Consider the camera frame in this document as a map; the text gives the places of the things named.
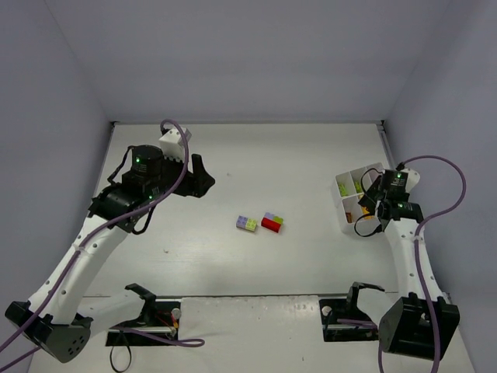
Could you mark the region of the dark green lego brick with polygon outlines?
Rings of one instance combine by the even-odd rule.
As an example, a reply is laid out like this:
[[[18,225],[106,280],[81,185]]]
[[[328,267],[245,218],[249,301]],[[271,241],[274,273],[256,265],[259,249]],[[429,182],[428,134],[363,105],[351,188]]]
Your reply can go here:
[[[355,188],[355,191],[357,193],[362,193],[363,192],[363,189],[362,189],[361,184],[360,184],[359,181],[355,181],[354,182],[354,188]]]

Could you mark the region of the light green lego brick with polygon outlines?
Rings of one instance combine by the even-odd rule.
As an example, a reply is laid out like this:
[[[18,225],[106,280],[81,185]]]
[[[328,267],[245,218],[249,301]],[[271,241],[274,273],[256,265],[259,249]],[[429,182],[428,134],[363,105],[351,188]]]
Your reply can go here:
[[[347,192],[346,186],[343,183],[339,183],[338,188],[339,188],[339,193],[340,193],[341,197],[346,197],[349,195]]]

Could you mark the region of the pale green square lego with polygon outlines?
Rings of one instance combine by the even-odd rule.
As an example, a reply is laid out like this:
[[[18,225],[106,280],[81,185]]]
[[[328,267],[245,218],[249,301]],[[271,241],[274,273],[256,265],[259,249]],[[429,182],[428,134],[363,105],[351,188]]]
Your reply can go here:
[[[257,228],[257,221],[253,218],[248,218],[245,223],[245,229],[249,232],[255,232]]]

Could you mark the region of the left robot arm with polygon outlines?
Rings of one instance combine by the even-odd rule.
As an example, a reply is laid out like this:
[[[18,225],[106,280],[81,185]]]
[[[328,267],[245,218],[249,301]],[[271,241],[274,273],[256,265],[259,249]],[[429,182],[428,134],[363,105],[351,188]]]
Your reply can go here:
[[[93,197],[81,231],[54,272],[27,301],[12,302],[5,311],[18,334],[61,363],[75,359],[102,331],[155,321],[157,297],[139,284],[90,306],[81,302],[110,254],[129,235],[145,233],[135,226],[141,218],[151,220],[159,201],[172,193],[201,198],[215,184],[198,154],[184,161],[153,145],[131,145],[123,160],[131,161],[130,169],[122,173],[121,162]]]

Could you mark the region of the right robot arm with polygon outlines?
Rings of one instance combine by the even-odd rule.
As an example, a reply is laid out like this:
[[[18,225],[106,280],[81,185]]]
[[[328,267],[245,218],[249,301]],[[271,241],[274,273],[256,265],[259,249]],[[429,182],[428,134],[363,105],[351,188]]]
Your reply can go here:
[[[378,285],[356,282],[346,301],[348,312],[362,312],[377,327],[381,351],[437,362],[458,327],[460,313],[436,282],[421,207],[409,201],[418,181],[411,169],[381,171],[359,202],[377,218],[376,230],[391,248],[398,299],[392,301]]]

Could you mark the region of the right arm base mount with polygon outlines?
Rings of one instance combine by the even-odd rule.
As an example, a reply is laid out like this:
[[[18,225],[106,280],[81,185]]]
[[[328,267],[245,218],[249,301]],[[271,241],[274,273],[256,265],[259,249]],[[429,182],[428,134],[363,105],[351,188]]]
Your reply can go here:
[[[322,336],[326,343],[378,341],[377,326],[357,307],[363,289],[384,292],[380,286],[354,282],[346,295],[318,299]]]

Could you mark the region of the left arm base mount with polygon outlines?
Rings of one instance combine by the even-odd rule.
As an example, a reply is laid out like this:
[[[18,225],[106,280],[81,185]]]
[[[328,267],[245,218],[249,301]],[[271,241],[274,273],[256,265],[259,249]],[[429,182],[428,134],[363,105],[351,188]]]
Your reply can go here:
[[[138,294],[140,298],[145,300],[144,311],[141,312],[137,319],[122,322],[119,327],[144,331],[167,340],[179,339],[179,320],[176,318],[176,315],[181,313],[179,301],[158,300],[156,295],[138,284],[129,284],[125,289]],[[167,347],[168,344],[132,332],[111,330],[107,333],[106,346],[111,347],[109,364],[112,370],[114,372],[126,372],[132,362],[131,347]],[[128,362],[125,368],[118,368],[114,364],[113,354],[115,347],[124,347],[128,353]]]

